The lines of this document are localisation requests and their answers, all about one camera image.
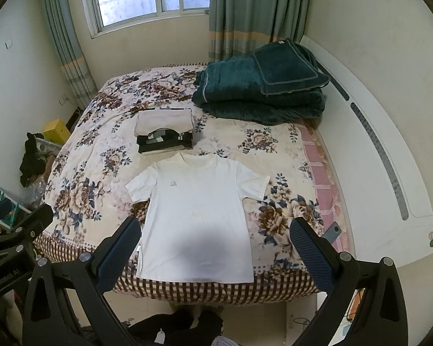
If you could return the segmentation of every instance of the t-shirt collar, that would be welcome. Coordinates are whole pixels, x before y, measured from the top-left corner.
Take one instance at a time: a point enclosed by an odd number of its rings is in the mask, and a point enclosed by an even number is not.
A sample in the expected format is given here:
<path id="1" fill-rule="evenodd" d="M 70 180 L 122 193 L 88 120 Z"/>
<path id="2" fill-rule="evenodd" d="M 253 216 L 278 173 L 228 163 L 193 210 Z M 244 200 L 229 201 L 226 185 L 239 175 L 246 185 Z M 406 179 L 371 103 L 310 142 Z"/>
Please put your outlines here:
<path id="1" fill-rule="evenodd" d="M 217 155 L 215 153 L 208 153 L 202 156 L 188 155 L 187 153 L 182 153 L 179 151 L 175 155 L 176 160 L 187 167 L 193 169 L 206 169 L 217 163 Z"/>

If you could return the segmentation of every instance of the curtain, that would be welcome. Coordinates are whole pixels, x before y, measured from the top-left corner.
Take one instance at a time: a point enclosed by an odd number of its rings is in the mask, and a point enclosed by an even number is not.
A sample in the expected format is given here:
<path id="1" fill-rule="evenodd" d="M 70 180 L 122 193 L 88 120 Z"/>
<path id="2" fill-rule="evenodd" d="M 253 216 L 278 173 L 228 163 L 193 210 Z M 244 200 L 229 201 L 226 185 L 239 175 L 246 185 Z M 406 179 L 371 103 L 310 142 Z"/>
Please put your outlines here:
<path id="1" fill-rule="evenodd" d="M 243 55 L 272 41 L 300 42 L 308 0 L 210 0 L 209 60 Z"/>
<path id="2" fill-rule="evenodd" d="M 68 0 L 40 0 L 61 71 L 83 110 L 97 93 L 96 84 L 88 68 L 74 30 Z"/>

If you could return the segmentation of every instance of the floral bedspread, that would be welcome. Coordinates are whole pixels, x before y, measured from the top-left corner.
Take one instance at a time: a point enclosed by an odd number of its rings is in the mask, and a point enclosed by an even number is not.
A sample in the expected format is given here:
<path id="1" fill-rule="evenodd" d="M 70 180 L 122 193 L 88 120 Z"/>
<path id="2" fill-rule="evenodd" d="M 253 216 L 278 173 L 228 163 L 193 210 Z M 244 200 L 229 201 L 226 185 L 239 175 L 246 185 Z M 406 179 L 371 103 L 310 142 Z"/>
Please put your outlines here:
<path id="1" fill-rule="evenodd" d="M 198 286 L 188 283 L 174 290 L 174 283 L 137 279 L 134 253 L 116 289 L 177 302 L 227 303 L 237 302 L 236 297 L 240 303 L 290 300 L 314 292 L 312 280 L 289 241 L 290 221 L 302 216 L 319 235 L 333 221 L 339 221 L 344 233 L 338 247 L 346 249 L 346 227 L 337 192 L 330 174 L 325 174 L 326 160 L 312 139 L 314 131 L 302 121 L 266 127 L 216 119 L 202 112 L 190 100 L 196 73 L 202 69 L 202 65 L 162 67 L 106 82 L 54 162 L 45 192 L 45 202 L 53 207 L 54 219 L 36 240 L 37 247 L 53 261 L 73 260 L 112 235 L 127 216 L 144 223 L 148 202 L 132 204 L 125 185 L 152 162 L 175 153 L 139 154 L 134 117 L 140 110 L 156 106 L 190 107 L 195 126 L 194 147 L 187 153 L 216 153 L 271 176 L 263 202 L 243 202 L 255 282 Z M 320 176 L 322 182 L 315 183 Z M 318 195 L 324 188 L 328 195 Z"/>

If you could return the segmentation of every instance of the folded beige shirt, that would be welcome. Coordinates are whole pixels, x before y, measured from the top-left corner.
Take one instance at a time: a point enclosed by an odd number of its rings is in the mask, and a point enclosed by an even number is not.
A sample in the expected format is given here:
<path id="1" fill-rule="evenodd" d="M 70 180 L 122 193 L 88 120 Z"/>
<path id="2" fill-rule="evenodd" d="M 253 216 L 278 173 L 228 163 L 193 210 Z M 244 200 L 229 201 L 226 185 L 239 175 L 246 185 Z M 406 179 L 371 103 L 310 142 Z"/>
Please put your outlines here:
<path id="1" fill-rule="evenodd" d="M 157 129 L 172 129 L 182 134 L 193 128 L 190 109 L 147 109 L 137 114 L 135 136 L 149 135 Z"/>

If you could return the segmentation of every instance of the tile floor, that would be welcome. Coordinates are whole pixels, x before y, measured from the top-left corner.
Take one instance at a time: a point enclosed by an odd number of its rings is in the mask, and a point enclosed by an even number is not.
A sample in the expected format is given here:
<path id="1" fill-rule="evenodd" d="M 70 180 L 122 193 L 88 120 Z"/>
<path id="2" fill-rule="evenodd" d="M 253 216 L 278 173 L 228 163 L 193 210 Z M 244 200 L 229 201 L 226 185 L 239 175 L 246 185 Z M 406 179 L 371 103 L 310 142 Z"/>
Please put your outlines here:
<path id="1" fill-rule="evenodd" d="M 79 299 L 74 290 L 68 290 L 69 298 L 82 326 L 88 325 Z M 157 313 L 172 313 L 168 302 L 149 298 L 107 292 L 105 298 L 121 321 L 133 318 L 132 324 Z M 226 337 L 243 346 L 284 346 L 285 303 L 250 306 L 226 306 L 222 313 Z"/>

